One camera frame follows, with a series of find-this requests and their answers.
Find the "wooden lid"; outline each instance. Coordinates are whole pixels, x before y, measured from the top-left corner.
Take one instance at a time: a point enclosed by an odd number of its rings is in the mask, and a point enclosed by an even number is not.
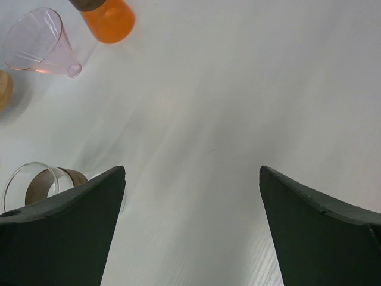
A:
[[[7,106],[13,91],[13,78],[0,70],[0,112]]]
[[[106,0],[69,0],[77,10],[87,12],[97,9]]]

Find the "round wooden object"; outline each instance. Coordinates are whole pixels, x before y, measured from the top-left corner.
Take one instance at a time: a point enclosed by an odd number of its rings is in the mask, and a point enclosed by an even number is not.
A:
[[[13,91],[13,78],[0,70],[0,112],[7,106]]]

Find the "orange jar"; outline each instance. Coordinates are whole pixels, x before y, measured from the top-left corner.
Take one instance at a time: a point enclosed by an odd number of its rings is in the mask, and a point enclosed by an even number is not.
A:
[[[135,16],[123,0],[70,0],[80,11],[94,37],[102,43],[116,43],[132,30]]]

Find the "conical glass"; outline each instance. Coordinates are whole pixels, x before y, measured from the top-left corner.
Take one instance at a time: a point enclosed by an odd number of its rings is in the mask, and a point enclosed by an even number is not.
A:
[[[4,42],[4,60],[14,70],[69,77],[82,71],[60,15],[50,8],[32,10],[13,25]]]

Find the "drinking glass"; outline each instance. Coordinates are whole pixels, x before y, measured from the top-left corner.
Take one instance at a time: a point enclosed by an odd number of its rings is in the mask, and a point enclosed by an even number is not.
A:
[[[27,163],[9,178],[2,195],[1,210],[4,213],[28,206],[87,181],[85,175],[75,170],[51,167],[39,162]],[[125,203],[126,196],[123,197],[120,213]]]
[[[37,8],[22,16],[8,32],[3,52],[5,63],[14,70],[69,77],[82,71],[60,15],[50,8]]]

